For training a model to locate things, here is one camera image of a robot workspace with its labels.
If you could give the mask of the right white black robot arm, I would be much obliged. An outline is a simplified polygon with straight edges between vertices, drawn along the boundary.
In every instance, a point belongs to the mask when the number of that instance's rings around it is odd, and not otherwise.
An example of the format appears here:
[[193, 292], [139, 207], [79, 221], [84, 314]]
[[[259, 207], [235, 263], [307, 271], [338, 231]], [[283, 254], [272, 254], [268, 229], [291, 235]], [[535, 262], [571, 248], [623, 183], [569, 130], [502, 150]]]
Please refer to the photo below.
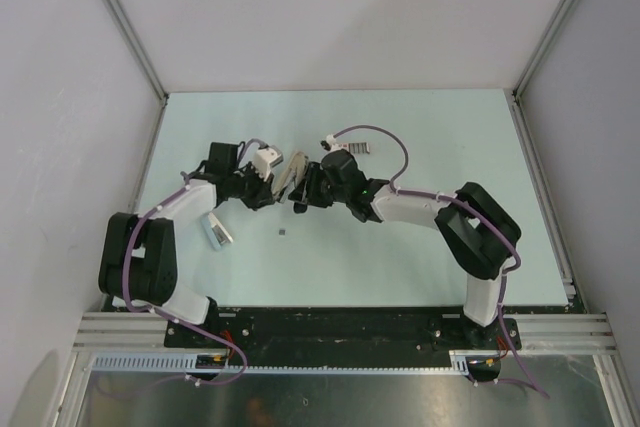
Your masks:
[[461, 335], [473, 348], [497, 336], [506, 276], [521, 265], [516, 250], [518, 224], [479, 184], [468, 182], [453, 195], [399, 189], [384, 179], [368, 178], [346, 150], [327, 153], [319, 162], [298, 152], [280, 175], [273, 193], [291, 201], [294, 211], [343, 204], [360, 222], [402, 222], [437, 230], [466, 272]]

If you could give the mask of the black silver stapler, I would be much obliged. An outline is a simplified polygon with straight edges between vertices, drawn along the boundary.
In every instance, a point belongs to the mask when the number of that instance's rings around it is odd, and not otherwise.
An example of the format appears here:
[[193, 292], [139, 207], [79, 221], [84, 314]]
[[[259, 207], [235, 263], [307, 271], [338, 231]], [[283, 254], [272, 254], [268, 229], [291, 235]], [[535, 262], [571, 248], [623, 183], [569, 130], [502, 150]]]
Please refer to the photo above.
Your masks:
[[272, 185], [272, 195], [276, 203], [284, 203], [302, 182], [308, 167], [309, 158], [302, 151], [296, 151], [290, 157], [286, 167]]

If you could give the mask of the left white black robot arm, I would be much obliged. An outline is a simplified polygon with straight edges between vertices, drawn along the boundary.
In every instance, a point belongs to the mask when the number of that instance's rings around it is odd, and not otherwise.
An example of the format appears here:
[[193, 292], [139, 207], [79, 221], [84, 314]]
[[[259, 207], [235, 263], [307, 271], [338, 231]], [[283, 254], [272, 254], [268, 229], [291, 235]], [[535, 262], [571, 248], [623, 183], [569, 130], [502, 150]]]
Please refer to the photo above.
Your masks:
[[240, 144], [213, 142], [208, 157], [183, 175], [182, 186], [145, 214], [118, 212], [107, 224], [99, 290], [117, 297], [137, 312], [158, 309], [185, 322], [197, 345], [214, 344], [221, 323], [209, 315], [214, 301], [195, 292], [179, 274], [178, 240], [186, 228], [200, 223], [215, 249], [231, 237], [213, 214], [230, 199], [251, 210], [272, 205], [273, 168], [282, 153], [259, 139]]

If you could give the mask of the red staple box with tray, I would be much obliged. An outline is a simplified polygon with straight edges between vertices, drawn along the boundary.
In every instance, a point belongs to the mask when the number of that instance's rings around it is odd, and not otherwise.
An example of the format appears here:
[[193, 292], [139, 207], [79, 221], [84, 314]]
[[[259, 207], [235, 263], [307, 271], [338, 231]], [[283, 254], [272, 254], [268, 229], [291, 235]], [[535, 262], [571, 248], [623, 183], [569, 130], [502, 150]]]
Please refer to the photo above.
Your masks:
[[353, 155], [365, 155], [371, 153], [371, 147], [368, 142], [350, 142], [347, 144], [347, 150]]

